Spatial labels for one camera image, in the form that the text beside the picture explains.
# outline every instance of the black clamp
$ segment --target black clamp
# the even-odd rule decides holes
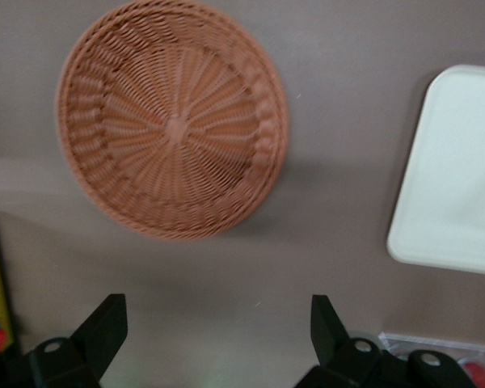
[[[127,334],[125,296],[109,295],[71,337],[10,361],[0,353],[0,388],[100,388]]]
[[[310,334],[320,365],[296,388],[476,388],[444,353],[417,350],[403,361],[368,339],[350,338],[326,296],[313,296]]]

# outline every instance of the basket center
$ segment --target basket center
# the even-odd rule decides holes
[[[187,132],[187,121],[181,116],[171,116],[167,120],[165,133],[173,143],[181,143],[183,136]]]

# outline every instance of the white tray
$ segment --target white tray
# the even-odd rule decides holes
[[[485,273],[485,67],[429,87],[387,246],[405,263]]]

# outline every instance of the round woven basket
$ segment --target round woven basket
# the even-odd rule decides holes
[[[259,44],[194,2],[134,2],[93,24],[57,96],[66,159],[86,194],[153,237],[226,230],[285,157],[285,95]]]

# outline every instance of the basket rim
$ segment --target basket rim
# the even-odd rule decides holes
[[[104,200],[103,197],[96,192],[96,189],[86,180],[86,176],[79,167],[71,148],[68,146],[70,143],[70,131],[66,124],[68,117],[67,108],[70,83],[79,62],[86,55],[86,51],[94,44],[94,42],[100,39],[111,26],[121,23],[123,20],[130,19],[133,17],[133,14],[147,11],[149,9],[151,9],[153,12],[158,12],[160,10],[167,11],[169,7],[179,8],[182,12],[185,11],[194,15],[197,15],[199,12],[208,15],[209,17],[214,16],[217,20],[230,26],[230,28],[232,28],[237,34],[238,39],[245,40],[245,43],[248,44],[254,53],[259,57],[259,61],[265,68],[270,83],[273,85],[273,98],[280,110],[276,121],[279,123],[277,125],[281,128],[281,131],[284,132],[284,136],[280,136],[280,144],[277,145],[277,151],[274,153],[276,156],[273,159],[273,162],[276,165],[274,168],[268,169],[268,176],[265,179],[262,179],[259,187],[255,187],[254,191],[258,194],[251,197],[251,200],[249,200],[245,206],[243,206],[243,210],[231,214],[226,219],[223,219],[221,222],[217,223],[214,227],[202,227],[200,229],[186,231],[163,230],[157,229],[153,226],[148,226],[141,221],[125,216],[123,213],[109,205],[108,202]],[[274,183],[278,179],[280,168],[285,161],[286,150],[289,144],[289,110],[287,99],[285,97],[285,89],[280,80],[278,71],[273,65],[269,55],[264,51],[257,39],[233,18],[212,6],[190,0],[143,0],[129,2],[118,6],[99,17],[95,22],[93,22],[92,25],[88,27],[88,29],[84,31],[83,34],[81,34],[80,38],[74,44],[69,55],[65,59],[65,64],[63,65],[57,87],[55,108],[58,143],[60,149],[65,155],[66,164],[70,167],[74,179],[78,182],[86,196],[88,196],[91,202],[99,207],[112,220],[119,222],[131,230],[141,232],[153,238],[172,240],[204,238],[228,230],[232,226],[237,225],[239,222],[253,213],[253,211],[262,203],[262,201],[271,191]]]

